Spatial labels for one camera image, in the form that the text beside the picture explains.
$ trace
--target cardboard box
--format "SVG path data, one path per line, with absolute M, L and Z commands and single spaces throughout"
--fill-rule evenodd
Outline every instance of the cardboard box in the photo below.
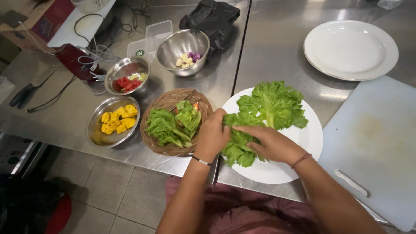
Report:
M 0 34 L 23 50 L 43 52 L 39 48 L 42 47 L 46 51 L 53 53 L 55 49 L 49 48 L 47 43 L 52 39 L 75 7 L 71 0 L 50 0 L 37 7 L 35 6 L 36 3 L 33 0 L 28 0 L 27 4 L 18 12 L 28 17 L 23 22 L 23 25 L 39 45 L 36 44 L 22 25 L 12 28 L 3 23 L 0 25 Z

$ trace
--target round woven basket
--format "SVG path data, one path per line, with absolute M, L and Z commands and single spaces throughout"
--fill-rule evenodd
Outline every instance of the round woven basket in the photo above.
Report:
M 143 118 L 140 123 L 140 133 L 143 139 L 143 142 L 155 153 L 162 154 L 166 156 L 183 156 L 189 154 L 195 150 L 196 147 L 196 140 L 198 137 L 199 127 L 196 130 L 194 137 L 191 140 L 192 146 L 188 148 L 180 148 L 175 144 L 166 144 L 164 146 L 159 145 L 158 140 L 153 136 L 149 136 L 145 129 L 147 128 L 147 119 L 149 118 L 149 113 L 152 108 L 165 108 L 171 110 L 175 107 L 175 104 L 184 100 L 193 89 L 188 88 L 180 88 L 174 89 L 170 92 L 165 92 L 160 95 L 157 99 L 152 101 L 146 111 L 143 113 Z M 208 117 L 213 113 L 212 106 L 209 103 L 208 99 L 205 95 L 195 92 L 193 97 L 190 99 L 191 104 L 194 104 L 197 100 L 202 99 L 199 101 L 199 111 L 201 111 L 201 123 L 203 124 Z

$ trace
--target white dinner plate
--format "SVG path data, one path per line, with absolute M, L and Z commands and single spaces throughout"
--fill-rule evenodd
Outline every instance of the white dinner plate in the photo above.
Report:
M 251 96 L 253 89 L 249 88 L 235 94 L 223 105 L 223 109 L 229 114 L 238 113 L 237 100 L 243 95 Z M 318 160 L 324 144 L 322 126 L 312 108 L 304 100 L 302 100 L 301 104 L 303 106 L 302 109 L 305 110 L 304 116 L 309 120 L 307 126 L 303 129 L 291 126 L 279 132 L 302 146 L 312 154 L 315 160 Z M 273 161 L 262 162 L 258 158 L 255 159 L 250 167 L 242 167 L 234 164 L 231 168 L 250 180 L 265 184 L 281 184 L 299 178 L 295 171 L 285 163 Z
M 342 80 L 371 80 L 388 73 L 399 59 L 394 40 L 374 25 L 336 20 L 309 32 L 303 50 L 319 71 Z

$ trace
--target stainless steel bowl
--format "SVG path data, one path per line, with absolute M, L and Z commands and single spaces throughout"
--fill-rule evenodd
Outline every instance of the stainless steel bowl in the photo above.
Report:
M 178 76 L 190 76 L 198 73 L 205 65 L 210 48 L 208 36 L 204 32 L 191 33 L 189 29 L 177 31 L 165 38 L 156 50 L 156 58 L 160 65 Z M 194 52 L 201 55 L 195 64 L 182 68 L 176 61 L 182 54 Z
M 101 116 L 104 112 L 114 112 L 120 107 L 125 107 L 126 105 L 133 105 L 137 109 L 137 116 L 136 122 L 134 126 L 127 131 L 117 134 L 117 132 L 113 132 L 113 134 L 105 134 L 101 132 L 102 122 Z M 111 97 L 105 101 L 103 101 L 91 115 L 91 118 L 88 121 L 87 125 L 87 137 L 88 139 L 95 145 L 99 146 L 107 146 L 107 147 L 114 147 L 127 138 L 129 138 L 134 130 L 136 129 L 137 125 L 139 124 L 140 118 L 140 109 L 139 104 L 137 101 L 132 97 Z
M 117 79 L 132 75 L 138 75 L 140 73 L 147 73 L 146 79 L 134 90 L 130 92 L 118 92 L 113 88 L 113 82 L 117 82 Z M 114 95 L 124 96 L 136 92 L 137 94 L 142 93 L 149 86 L 149 74 L 150 64 L 147 59 L 141 56 L 131 56 L 118 61 L 114 66 L 107 72 L 104 80 L 105 89 Z

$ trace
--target person's left hand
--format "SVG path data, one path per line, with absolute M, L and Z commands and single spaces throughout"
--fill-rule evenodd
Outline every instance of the person's left hand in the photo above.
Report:
M 225 147 L 230 140 L 231 129 L 225 126 L 223 129 L 223 117 L 227 112 L 218 108 L 204 124 L 199 128 L 198 141 L 196 142 L 195 157 L 212 163 L 215 156 Z

